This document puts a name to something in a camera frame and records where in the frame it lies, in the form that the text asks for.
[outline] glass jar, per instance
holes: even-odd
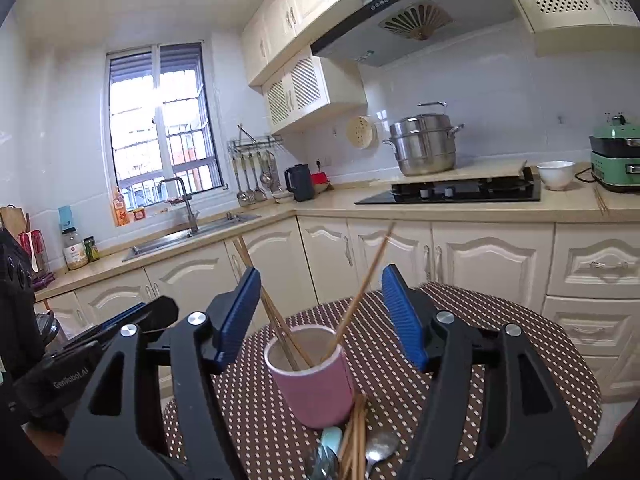
[[[79,269],[89,263],[82,237],[75,227],[62,231],[62,247],[65,253],[66,266],[69,270]]]

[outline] brown tablecloth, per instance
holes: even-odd
[[[428,283],[439,309],[450,310],[465,322],[498,329],[519,324],[542,356],[560,388],[585,453],[591,449],[600,421],[600,390],[593,374],[564,331],[555,323],[522,306],[493,296],[449,285]],[[289,325],[323,324],[335,327],[348,300],[314,307],[289,318]],[[302,480],[303,460],[319,442],[319,432],[296,421],[278,392],[262,352],[274,337],[270,326],[247,338],[235,364],[213,377],[214,385],[238,455],[251,480]],[[391,430],[401,437],[401,447],[391,460],[377,466],[372,479],[396,476],[428,399],[429,374],[418,373],[404,358],[383,304],[382,294],[366,294],[353,317],[344,343],[354,380],[369,398],[368,430]],[[465,431],[458,459],[472,457],[478,438],[482,407],[483,368],[474,366]],[[174,402],[164,410],[170,454],[185,459]]]

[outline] tiled floor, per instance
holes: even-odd
[[[593,446],[591,447],[589,463],[596,460],[598,455],[609,445],[618,424],[636,405],[636,402],[636,400],[633,400],[602,405],[602,418],[600,419],[596,440],[593,441]]]

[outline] pot handle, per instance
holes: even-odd
[[[446,103],[443,103],[442,101],[432,101],[430,103],[418,103],[418,106],[435,106],[435,105],[440,105],[442,107],[447,107]]]
[[[397,153],[396,152],[396,145],[389,139],[385,139],[382,141],[382,144],[388,144],[389,146],[391,146],[394,149],[394,154]]]
[[[458,132],[459,132],[462,128],[464,128],[464,127],[465,127],[465,125],[464,125],[464,124],[459,124],[458,126],[454,126],[452,129],[450,129],[450,130],[447,132],[447,137],[448,137],[448,136],[450,136],[450,135],[453,135],[453,134],[458,133]]]

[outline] window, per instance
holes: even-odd
[[[164,178],[189,193],[223,186],[199,43],[111,56],[109,126],[113,167],[127,210],[167,198]],[[174,185],[168,185],[175,196]]]

